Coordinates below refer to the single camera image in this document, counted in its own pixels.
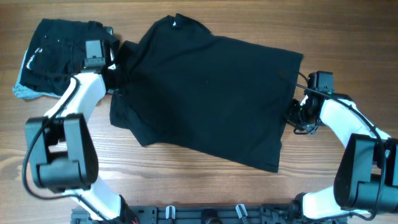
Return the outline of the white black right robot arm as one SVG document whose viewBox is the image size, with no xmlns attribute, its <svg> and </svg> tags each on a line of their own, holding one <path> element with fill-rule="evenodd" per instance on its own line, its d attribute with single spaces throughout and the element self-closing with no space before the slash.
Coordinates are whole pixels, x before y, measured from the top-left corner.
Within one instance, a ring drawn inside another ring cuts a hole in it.
<svg viewBox="0 0 398 224">
<path fill-rule="evenodd" d="M 397 140 L 375 127 L 347 95 L 308 95 L 294 100 L 287 121 L 305 134 L 328 126 L 345 147 L 334 184 L 300 194 L 291 216 L 321 222 L 397 213 Z"/>
</svg>

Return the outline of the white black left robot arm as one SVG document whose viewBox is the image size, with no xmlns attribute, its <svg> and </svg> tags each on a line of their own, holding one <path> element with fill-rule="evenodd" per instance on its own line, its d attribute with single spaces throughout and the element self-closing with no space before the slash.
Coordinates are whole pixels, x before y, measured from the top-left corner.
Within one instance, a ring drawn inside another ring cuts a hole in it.
<svg viewBox="0 0 398 224">
<path fill-rule="evenodd" d="M 87 121 L 106 94 L 100 70 L 67 76 L 70 85 L 42 117 L 25 124 L 28 149 L 22 184 L 41 200 L 72 198 L 98 223 L 132 223 L 134 214 L 122 196 L 98 176 L 99 162 Z"/>
</svg>

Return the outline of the black t-shirt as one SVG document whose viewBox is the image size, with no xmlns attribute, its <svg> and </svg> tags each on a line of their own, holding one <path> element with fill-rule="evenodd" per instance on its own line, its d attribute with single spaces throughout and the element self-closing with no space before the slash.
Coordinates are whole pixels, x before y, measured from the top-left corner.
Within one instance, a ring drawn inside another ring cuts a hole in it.
<svg viewBox="0 0 398 224">
<path fill-rule="evenodd" d="M 138 43 L 123 43 L 109 119 L 142 146 L 174 144 L 277 172 L 302 59 L 166 16 Z"/>
</svg>

